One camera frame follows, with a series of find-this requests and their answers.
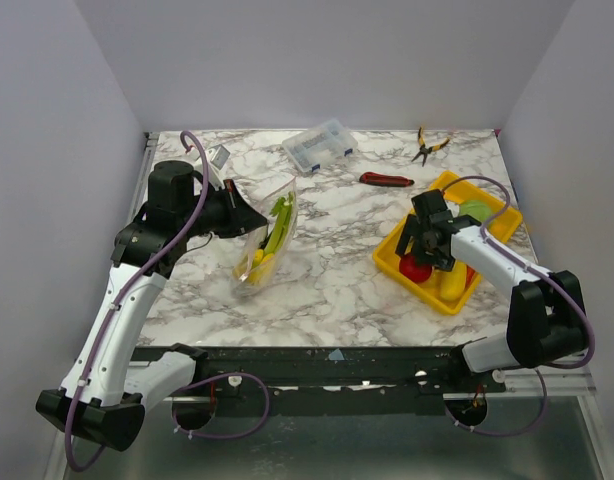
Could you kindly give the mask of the toy celery stalk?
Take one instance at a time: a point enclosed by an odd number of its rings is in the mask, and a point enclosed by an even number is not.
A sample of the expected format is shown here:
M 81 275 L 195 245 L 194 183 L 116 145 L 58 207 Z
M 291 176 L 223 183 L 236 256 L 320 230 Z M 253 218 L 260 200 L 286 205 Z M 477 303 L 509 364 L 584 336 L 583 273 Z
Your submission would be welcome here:
M 290 192 L 286 196 L 279 197 L 274 204 L 271 215 L 275 218 L 275 223 L 263 248 L 264 256 L 275 254 L 282 246 L 289 230 L 294 200 L 295 195 Z

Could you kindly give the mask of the red toy apple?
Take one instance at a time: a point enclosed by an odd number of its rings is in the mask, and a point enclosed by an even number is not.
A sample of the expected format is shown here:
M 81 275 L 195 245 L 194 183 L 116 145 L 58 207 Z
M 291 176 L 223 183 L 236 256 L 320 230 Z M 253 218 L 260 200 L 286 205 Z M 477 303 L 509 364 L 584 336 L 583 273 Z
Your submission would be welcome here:
M 419 263 L 413 255 L 407 254 L 400 258 L 399 272 L 408 280 L 421 284 L 432 276 L 433 267 Z

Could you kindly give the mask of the clear zip top bag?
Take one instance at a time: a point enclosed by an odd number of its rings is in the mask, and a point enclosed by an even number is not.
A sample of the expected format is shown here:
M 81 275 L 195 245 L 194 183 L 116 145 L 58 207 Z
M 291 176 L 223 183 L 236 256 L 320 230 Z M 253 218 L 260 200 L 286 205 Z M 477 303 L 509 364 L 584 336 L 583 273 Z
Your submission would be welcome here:
M 249 233 L 232 269 L 232 289 L 238 297 L 253 296 L 268 287 L 292 242 L 298 220 L 296 178 L 258 200 L 254 207 L 267 224 Z

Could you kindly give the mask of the yellow toy banana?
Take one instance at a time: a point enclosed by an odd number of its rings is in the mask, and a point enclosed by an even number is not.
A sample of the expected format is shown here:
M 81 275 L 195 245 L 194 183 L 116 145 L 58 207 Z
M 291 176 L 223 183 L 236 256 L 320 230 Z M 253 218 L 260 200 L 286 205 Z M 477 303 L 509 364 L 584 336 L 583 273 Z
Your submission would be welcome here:
M 273 275 L 275 254 L 257 249 L 252 255 L 246 254 L 234 267 L 232 274 L 240 282 L 251 286 L 263 286 Z

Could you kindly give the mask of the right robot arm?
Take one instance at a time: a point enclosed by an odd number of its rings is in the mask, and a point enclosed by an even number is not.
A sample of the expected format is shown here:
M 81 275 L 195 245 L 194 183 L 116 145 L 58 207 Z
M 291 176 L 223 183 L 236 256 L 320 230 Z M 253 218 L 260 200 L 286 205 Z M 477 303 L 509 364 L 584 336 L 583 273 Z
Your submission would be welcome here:
M 506 331 L 455 348 L 447 379 L 467 392 L 483 372 L 509 368 L 562 367 L 576 353 L 590 361 L 595 337 L 586 317 L 578 279 L 569 271 L 551 272 L 526 261 L 470 215 L 454 216 L 442 191 L 412 199 L 396 253 L 419 265 L 451 272 L 464 263 L 483 275 L 509 300 Z

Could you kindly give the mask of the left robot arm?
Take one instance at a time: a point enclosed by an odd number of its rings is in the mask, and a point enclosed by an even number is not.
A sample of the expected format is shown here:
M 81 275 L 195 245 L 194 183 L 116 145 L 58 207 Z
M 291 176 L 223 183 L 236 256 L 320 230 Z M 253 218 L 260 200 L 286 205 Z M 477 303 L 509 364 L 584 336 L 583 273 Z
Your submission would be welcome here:
M 106 293 L 85 344 L 56 389 L 44 390 L 37 412 L 65 435 L 117 451 L 136 439 L 146 414 L 177 390 L 201 393 L 209 380 L 206 353 L 175 344 L 146 368 L 130 363 L 157 297 L 187 252 L 190 239 L 230 239 L 267 223 L 231 180 L 219 182 L 199 160 L 158 163 L 147 199 L 115 237 Z

